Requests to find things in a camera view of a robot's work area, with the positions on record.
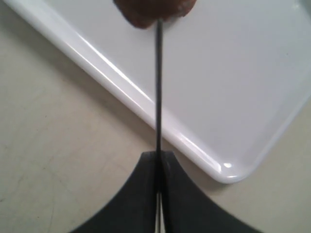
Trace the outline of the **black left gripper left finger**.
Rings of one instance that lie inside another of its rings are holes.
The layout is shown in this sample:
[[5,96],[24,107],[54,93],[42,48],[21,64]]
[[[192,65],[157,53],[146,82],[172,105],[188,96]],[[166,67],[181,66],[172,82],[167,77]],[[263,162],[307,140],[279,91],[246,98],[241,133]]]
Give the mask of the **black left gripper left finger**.
[[156,153],[148,151],[112,200],[74,233],[154,233]]

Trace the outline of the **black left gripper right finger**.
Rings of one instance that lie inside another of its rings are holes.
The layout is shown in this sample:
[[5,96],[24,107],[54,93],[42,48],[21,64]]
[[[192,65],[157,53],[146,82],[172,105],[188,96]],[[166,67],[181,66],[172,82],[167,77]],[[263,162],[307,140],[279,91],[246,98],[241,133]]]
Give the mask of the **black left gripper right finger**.
[[161,153],[161,199],[167,233],[256,233],[207,197],[174,153]]

